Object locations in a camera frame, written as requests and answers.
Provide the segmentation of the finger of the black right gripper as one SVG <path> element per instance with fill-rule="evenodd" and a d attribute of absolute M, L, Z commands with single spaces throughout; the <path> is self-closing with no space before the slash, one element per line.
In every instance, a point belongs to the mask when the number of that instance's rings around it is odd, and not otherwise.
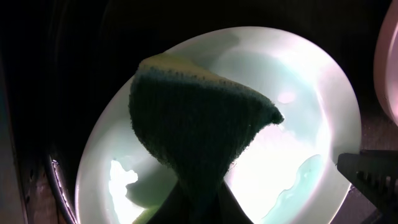
<path fill-rule="evenodd" d="M 338 171 L 383 214 L 397 223 L 397 151 L 342 153 Z"/>

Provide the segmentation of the mint plate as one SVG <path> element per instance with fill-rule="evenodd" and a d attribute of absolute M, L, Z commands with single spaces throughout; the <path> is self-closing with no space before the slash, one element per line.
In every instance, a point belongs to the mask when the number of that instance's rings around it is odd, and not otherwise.
<path fill-rule="evenodd" d="M 330 223 L 350 183 L 336 168 L 356 154 L 361 118 L 352 86 L 321 48 L 284 30 L 234 27 L 170 49 L 273 101 L 284 116 L 231 164 L 225 182 L 254 223 Z M 78 223 L 144 223 L 176 183 L 137 140 L 128 83 L 96 122 L 76 178 Z"/>

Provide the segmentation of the white pinkish plate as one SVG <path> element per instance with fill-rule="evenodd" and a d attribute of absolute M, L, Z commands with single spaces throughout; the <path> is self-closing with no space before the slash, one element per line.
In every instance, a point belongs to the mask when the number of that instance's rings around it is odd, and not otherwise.
<path fill-rule="evenodd" d="M 397 123 L 397 0 L 392 0 L 377 38 L 373 80 L 379 104 Z"/>

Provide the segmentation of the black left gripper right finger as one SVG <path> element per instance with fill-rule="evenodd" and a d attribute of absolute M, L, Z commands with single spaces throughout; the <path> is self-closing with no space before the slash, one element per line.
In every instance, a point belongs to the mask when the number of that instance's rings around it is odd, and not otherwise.
<path fill-rule="evenodd" d="M 252 224 L 225 182 L 221 184 L 215 197 L 215 223 Z"/>

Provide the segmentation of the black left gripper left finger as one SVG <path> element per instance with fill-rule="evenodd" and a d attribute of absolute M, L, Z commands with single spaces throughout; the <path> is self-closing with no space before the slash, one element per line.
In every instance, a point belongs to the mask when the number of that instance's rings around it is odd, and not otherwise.
<path fill-rule="evenodd" d="M 177 182 L 169 196 L 147 224 L 186 224 L 187 198 Z"/>

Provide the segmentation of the green scrub sponge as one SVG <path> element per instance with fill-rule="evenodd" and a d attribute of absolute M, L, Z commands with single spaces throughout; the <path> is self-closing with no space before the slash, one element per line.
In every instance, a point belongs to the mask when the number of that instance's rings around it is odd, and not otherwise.
<path fill-rule="evenodd" d="M 129 114 L 141 144 L 175 172 L 187 223 L 215 223 L 215 197 L 231 163 L 260 130 L 284 120 L 259 92 L 165 53 L 139 64 Z"/>

